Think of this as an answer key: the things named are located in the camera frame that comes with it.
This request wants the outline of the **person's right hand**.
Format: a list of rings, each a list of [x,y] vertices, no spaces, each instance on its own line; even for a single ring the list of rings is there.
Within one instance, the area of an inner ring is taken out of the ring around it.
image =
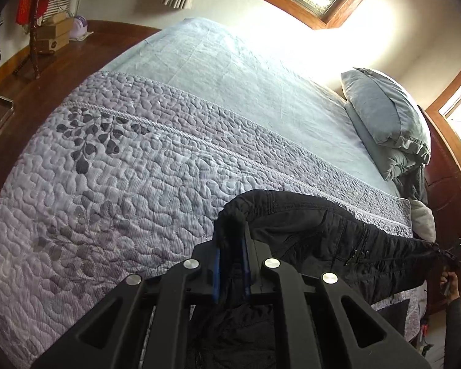
[[[460,298],[458,277],[455,272],[443,271],[440,277],[440,288],[447,304]]]

